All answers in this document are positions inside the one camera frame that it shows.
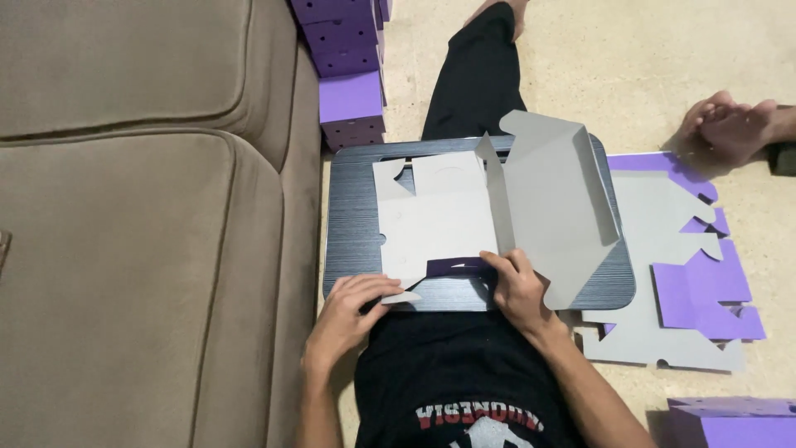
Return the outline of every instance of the couch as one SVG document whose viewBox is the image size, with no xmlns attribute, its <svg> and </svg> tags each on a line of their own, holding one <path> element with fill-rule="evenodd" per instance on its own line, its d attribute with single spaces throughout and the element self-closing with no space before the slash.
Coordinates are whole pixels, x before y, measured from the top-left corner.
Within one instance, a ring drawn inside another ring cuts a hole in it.
<svg viewBox="0 0 796 448">
<path fill-rule="evenodd" d="M 291 446 L 320 139 L 285 0 L 3 2 L 0 446 Z"/>
</svg>

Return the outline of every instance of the black pants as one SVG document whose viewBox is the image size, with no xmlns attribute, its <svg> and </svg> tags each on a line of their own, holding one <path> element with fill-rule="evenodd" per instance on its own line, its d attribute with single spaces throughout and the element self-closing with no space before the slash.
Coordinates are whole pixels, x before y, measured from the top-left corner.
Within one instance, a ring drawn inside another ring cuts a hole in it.
<svg viewBox="0 0 796 448">
<path fill-rule="evenodd" d="M 500 119 L 525 111 L 514 14 L 507 3 L 487 8 L 448 42 L 448 54 L 431 96 L 422 140 L 503 136 Z"/>
</svg>

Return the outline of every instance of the dark laptop tray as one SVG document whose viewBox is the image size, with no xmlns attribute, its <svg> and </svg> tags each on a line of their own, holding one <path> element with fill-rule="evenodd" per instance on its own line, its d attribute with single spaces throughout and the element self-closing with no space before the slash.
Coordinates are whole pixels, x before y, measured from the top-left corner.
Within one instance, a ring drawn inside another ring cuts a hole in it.
<svg viewBox="0 0 796 448">
<path fill-rule="evenodd" d="M 493 136 L 492 144 L 501 161 L 509 154 L 514 136 Z M 389 143 L 351 147 L 338 152 L 332 160 L 329 186 L 329 217 L 326 224 L 326 270 L 323 295 L 329 295 L 338 277 L 358 273 L 380 273 L 379 234 L 376 188 L 373 185 L 373 162 L 386 159 L 421 157 L 454 151 L 474 150 L 480 138 L 434 140 L 427 142 Z M 619 227 L 619 241 L 602 265 L 591 276 L 570 309 L 618 309 L 633 299 L 636 291 L 633 270 L 627 254 L 622 224 L 616 206 L 614 186 L 608 171 L 603 144 L 591 136 L 600 174 L 605 182 L 611 211 Z M 406 166 L 398 183 L 414 193 L 412 167 Z M 427 278 L 412 288 L 422 300 L 400 304 L 396 311 L 485 311 L 493 308 L 495 278 Z"/>
</svg>

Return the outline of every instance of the unfolded cardboard box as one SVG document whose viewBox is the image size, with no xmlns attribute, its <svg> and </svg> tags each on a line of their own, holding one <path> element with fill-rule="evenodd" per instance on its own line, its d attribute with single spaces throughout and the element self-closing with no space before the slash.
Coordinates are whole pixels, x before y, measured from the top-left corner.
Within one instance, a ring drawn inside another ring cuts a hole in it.
<svg viewBox="0 0 796 448">
<path fill-rule="evenodd" d="M 475 151 L 412 160 L 415 192 L 396 182 L 405 159 L 373 164 L 382 272 L 411 288 L 481 250 L 522 248 L 550 280 L 544 303 L 566 309 L 619 240 L 588 132 L 582 124 L 513 111 L 500 122 L 516 136 L 505 163 L 484 136 Z M 411 291 L 383 303 L 422 299 Z"/>
</svg>

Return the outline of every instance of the beige floor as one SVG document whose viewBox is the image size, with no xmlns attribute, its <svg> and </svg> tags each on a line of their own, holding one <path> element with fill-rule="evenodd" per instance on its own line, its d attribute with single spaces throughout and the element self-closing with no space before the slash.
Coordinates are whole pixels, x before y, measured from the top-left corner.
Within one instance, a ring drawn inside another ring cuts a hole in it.
<svg viewBox="0 0 796 448">
<path fill-rule="evenodd" d="M 447 40 L 481 3 L 394 1 L 384 27 L 388 142 L 419 139 Z M 796 103 L 793 17 L 792 0 L 531 0 L 517 43 L 521 92 L 532 112 L 585 123 L 609 154 L 656 151 L 716 90 Z M 796 179 L 756 163 L 714 182 L 769 339 L 746 344 L 747 370 L 734 375 L 596 364 L 654 432 L 666 397 L 796 397 Z M 340 407 L 353 446 L 350 384 Z"/>
</svg>

